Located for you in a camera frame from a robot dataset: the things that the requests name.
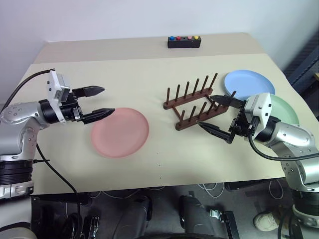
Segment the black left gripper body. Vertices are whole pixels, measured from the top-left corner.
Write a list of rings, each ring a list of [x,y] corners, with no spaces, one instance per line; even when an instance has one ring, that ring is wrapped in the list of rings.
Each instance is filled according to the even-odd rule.
[[[84,97],[84,89],[73,89],[68,94],[65,102],[62,102],[60,110],[68,121],[81,121],[83,118],[82,110],[78,104],[78,98]]]

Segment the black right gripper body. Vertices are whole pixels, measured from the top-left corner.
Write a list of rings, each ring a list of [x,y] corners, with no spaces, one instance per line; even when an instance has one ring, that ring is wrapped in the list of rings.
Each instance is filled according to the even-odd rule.
[[[259,117],[252,116],[247,120],[244,108],[240,109],[237,117],[232,121],[229,132],[238,136],[253,136],[259,124]]]

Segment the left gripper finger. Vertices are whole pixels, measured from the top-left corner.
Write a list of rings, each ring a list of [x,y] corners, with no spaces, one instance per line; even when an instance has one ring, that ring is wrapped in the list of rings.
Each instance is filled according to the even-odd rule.
[[[109,108],[102,108],[102,109],[94,110],[89,114],[82,115],[81,121],[84,124],[93,123],[93,122],[102,120],[102,119],[110,116],[114,111],[115,111],[115,109],[109,109]]]
[[[73,89],[72,92],[77,98],[95,96],[105,91],[105,88],[100,86],[87,86]]]

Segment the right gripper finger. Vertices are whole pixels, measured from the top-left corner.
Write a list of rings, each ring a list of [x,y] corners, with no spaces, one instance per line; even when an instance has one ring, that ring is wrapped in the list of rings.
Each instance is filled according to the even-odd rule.
[[[231,96],[213,95],[210,96],[210,99],[222,106],[233,107],[236,109],[243,108],[246,104],[246,101],[242,101]]]
[[[207,133],[220,138],[224,140],[227,144],[231,144],[233,142],[233,139],[235,137],[235,131],[225,132],[222,131],[219,127],[216,125],[206,123],[203,121],[197,121],[196,122],[202,129],[204,129]]]

